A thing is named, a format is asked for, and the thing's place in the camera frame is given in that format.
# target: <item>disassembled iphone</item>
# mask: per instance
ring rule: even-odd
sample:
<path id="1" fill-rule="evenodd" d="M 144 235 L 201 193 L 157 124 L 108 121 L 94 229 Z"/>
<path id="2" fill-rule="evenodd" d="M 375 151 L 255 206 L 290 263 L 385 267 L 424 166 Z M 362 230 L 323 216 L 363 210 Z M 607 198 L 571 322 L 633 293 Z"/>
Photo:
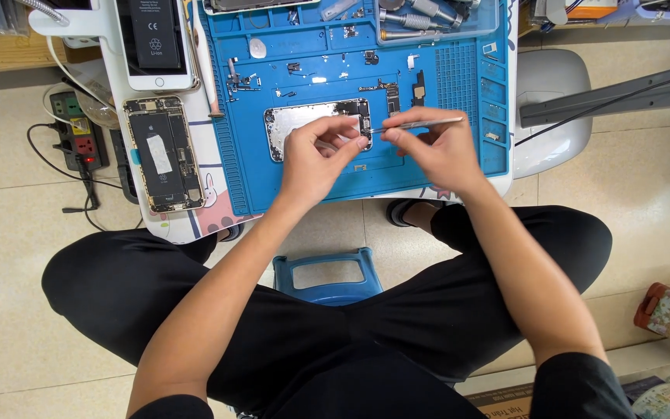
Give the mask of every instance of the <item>disassembled iphone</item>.
<path id="1" fill-rule="evenodd" d="M 278 6 L 306 5 L 319 0 L 203 0 L 207 14 L 228 14 Z"/>
<path id="2" fill-rule="evenodd" d="M 149 208 L 169 213 L 203 206 L 205 195 L 180 98 L 126 100 L 123 112 L 138 151 Z"/>
<path id="3" fill-rule="evenodd" d="M 116 0 L 131 89 L 188 90 L 197 79 L 181 0 Z"/>
<path id="4" fill-rule="evenodd" d="M 286 137 L 294 128 L 300 128 L 323 116 L 338 115 L 346 115 L 358 120 L 358 130 L 362 136 L 368 138 L 368 146 L 364 150 L 371 149 L 371 133 L 369 132 L 371 129 L 371 116 L 368 113 L 368 100 L 358 98 L 324 102 L 321 104 L 266 109 L 263 119 L 265 120 L 268 144 L 270 146 L 270 158 L 274 162 L 284 161 L 284 143 Z"/>

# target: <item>tweezers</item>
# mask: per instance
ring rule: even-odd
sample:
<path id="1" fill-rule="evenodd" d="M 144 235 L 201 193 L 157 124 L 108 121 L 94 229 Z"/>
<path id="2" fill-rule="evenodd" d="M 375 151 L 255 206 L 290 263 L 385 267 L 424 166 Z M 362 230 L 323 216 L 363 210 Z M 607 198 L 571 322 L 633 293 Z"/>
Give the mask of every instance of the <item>tweezers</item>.
<path id="1" fill-rule="evenodd" d="M 448 119 L 438 119 L 436 121 L 419 121 L 419 122 L 408 122 L 406 124 L 398 125 L 397 127 L 393 128 L 399 128 L 401 130 L 411 130 L 413 128 L 425 128 L 425 127 L 433 127 L 433 125 L 439 125 L 439 124 L 449 124 L 451 122 L 461 122 L 465 118 L 463 116 L 458 116 L 456 118 L 448 118 Z M 369 133 L 383 133 L 386 131 L 388 128 L 376 128 L 373 130 L 368 130 Z"/>

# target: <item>blue silicone repair mat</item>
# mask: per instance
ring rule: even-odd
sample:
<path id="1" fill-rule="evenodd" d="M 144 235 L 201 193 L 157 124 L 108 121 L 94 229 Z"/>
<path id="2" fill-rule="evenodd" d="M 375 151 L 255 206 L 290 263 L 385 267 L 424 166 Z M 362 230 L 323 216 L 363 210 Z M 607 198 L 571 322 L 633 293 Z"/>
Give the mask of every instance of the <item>blue silicone repair mat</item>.
<path id="1" fill-rule="evenodd" d="M 264 111 L 271 107 L 315 104 L 365 98 L 371 124 L 377 128 L 388 117 L 386 90 L 359 92 L 359 87 L 398 84 L 402 111 L 410 109 L 413 84 L 419 71 L 425 80 L 427 107 L 462 109 L 469 115 L 475 148 L 488 177 L 508 173 L 508 69 L 507 20 L 489 35 L 420 45 L 380 48 L 375 32 L 372 0 L 362 0 L 348 10 L 348 19 L 322 22 L 320 11 L 335 0 L 277 7 L 202 19 L 209 37 L 219 108 L 226 115 L 214 119 L 228 191 L 237 215 L 263 213 L 281 185 L 283 164 L 270 157 Z M 363 7 L 364 17 L 351 18 Z M 506 0 L 499 3 L 506 16 Z M 295 10 L 299 24 L 291 24 Z M 356 36 L 345 37 L 353 25 Z M 250 55 L 249 41 L 266 46 L 265 58 Z M 366 64 L 364 52 L 376 52 L 379 62 Z M 408 55 L 414 69 L 408 70 Z M 228 58 L 237 58 L 240 77 L 256 74 L 259 91 L 232 93 L 226 88 Z M 299 71 L 287 64 L 298 63 Z M 250 87 L 258 88 L 255 79 Z M 395 147 L 374 135 L 373 146 L 362 152 L 338 178 L 325 201 L 367 197 L 430 184 L 410 157 L 398 157 Z"/>

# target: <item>blue plastic stool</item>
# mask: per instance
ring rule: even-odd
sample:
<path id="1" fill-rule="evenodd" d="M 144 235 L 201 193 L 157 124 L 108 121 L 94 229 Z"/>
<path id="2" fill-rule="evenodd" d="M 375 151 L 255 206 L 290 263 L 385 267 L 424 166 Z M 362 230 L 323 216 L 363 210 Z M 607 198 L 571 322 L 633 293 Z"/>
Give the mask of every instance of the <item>blue plastic stool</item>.
<path id="1" fill-rule="evenodd" d="M 371 259 L 370 248 L 360 248 L 356 253 L 334 253 L 322 256 L 303 257 L 297 260 L 288 260 L 285 256 L 273 258 L 273 288 L 299 300 L 310 303 L 322 304 L 323 306 L 345 306 L 365 300 L 379 294 L 382 290 L 379 277 L 374 269 L 374 261 Z M 293 269 L 303 265 L 322 262 L 339 262 L 353 260 L 358 262 L 363 281 L 361 282 L 338 282 L 311 286 L 298 289 L 293 286 Z"/>

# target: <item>white cable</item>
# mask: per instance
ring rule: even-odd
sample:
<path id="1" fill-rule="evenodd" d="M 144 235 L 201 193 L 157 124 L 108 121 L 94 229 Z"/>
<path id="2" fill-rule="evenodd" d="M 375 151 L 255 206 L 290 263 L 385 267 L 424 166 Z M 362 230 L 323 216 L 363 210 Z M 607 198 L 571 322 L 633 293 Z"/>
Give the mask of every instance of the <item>white cable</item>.
<path id="1" fill-rule="evenodd" d="M 76 79 L 71 73 L 66 69 L 66 67 L 61 64 L 61 61 L 58 59 L 58 56 L 56 55 L 56 50 L 54 50 L 54 43 L 53 43 L 53 38 L 49 35 L 45 37 L 45 42 L 48 43 L 48 50 L 51 52 L 51 57 L 54 58 L 54 61 L 56 61 L 56 64 L 61 68 L 61 71 L 66 73 L 66 77 L 70 78 L 72 81 L 74 81 L 79 87 L 84 89 L 86 92 L 92 92 L 92 89 L 89 89 L 87 86 L 85 86 L 82 82 Z M 95 99 L 99 100 L 100 103 L 105 105 L 108 109 L 112 110 L 114 113 L 117 114 L 116 112 L 116 107 L 112 106 L 109 104 L 107 101 L 102 100 L 96 93 L 92 92 L 92 96 L 95 97 Z"/>
<path id="2" fill-rule="evenodd" d="M 63 118 L 59 118 L 58 116 L 55 116 L 55 115 L 51 112 L 51 110 L 48 109 L 47 106 L 45 106 L 45 97 L 48 96 L 48 93 L 49 93 L 51 90 L 53 90 L 54 87 L 58 86 L 59 84 L 61 84 L 61 83 L 56 83 L 56 84 L 52 85 L 51 87 L 49 87 L 48 89 L 46 89 L 46 90 L 43 92 L 43 97 L 40 99 L 40 103 L 43 105 L 43 109 L 45 110 L 45 113 L 49 114 L 53 119 L 56 119 L 57 121 L 65 122 L 66 124 L 69 124 L 69 125 L 71 125 L 72 127 L 73 127 L 73 126 L 76 126 L 76 124 L 75 124 L 73 121 L 69 121 L 69 120 L 66 120 L 66 119 L 63 119 Z"/>

